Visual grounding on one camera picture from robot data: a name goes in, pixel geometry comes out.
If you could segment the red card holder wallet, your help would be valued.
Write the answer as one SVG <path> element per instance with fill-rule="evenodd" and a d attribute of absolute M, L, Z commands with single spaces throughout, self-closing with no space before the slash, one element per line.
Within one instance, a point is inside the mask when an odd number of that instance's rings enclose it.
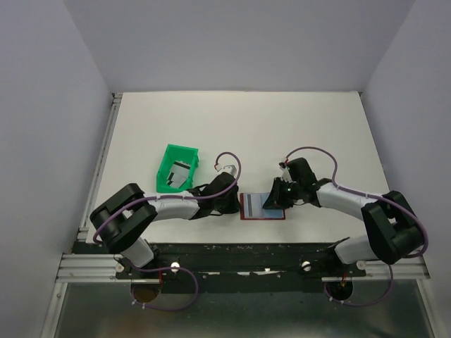
<path fill-rule="evenodd" d="M 282 209 L 263 209 L 269 193 L 241 193 L 241 220 L 284 220 L 285 211 Z"/>

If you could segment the green plastic card tray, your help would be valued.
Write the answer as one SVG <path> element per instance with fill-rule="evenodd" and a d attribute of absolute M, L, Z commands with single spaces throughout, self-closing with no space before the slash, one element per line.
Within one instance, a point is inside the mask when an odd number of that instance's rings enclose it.
<path fill-rule="evenodd" d="M 198 151 L 168 144 L 156 175 L 156 191 L 172 194 L 191 189 L 199 165 Z"/>

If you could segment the white magnetic stripe card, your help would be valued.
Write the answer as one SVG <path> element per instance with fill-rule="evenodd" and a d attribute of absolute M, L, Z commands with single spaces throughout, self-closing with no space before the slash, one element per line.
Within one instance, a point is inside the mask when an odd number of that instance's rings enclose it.
<path fill-rule="evenodd" d="M 266 195 L 262 193 L 243 194 L 244 219 L 263 218 L 263 203 Z"/>

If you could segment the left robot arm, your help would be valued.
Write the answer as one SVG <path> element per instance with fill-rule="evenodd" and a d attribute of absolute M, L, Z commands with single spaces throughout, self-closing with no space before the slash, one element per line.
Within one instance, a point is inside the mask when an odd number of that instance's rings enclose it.
<path fill-rule="evenodd" d="M 238 190 L 235 177 L 227 172 L 208 184 L 177 194 L 146 195 L 138 184 L 127 184 L 90 214 L 96 230 L 93 240 L 102 242 L 110 254 L 128 259 L 139 277 L 151 277 L 156 261 L 153 248 L 142 238 L 147 227 L 162 220 L 197 220 L 238 213 Z"/>

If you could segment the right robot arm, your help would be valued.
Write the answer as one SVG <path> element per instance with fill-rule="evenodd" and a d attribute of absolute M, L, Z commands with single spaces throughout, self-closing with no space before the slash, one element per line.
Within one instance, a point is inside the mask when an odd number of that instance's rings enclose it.
<path fill-rule="evenodd" d="M 404 196 L 396 191 L 370 197 L 339 188 L 328 178 L 317 179 L 305 158 L 280 163 L 283 174 L 273 180 L 264 209 L 286 210 L 298 201 L 340 211 L 361 220 L 366 234 L 343 239 L 324 258 L 326 271 L 343 274 L 357 261 L 388 265 L 426 244 L 424 232 Z"/>

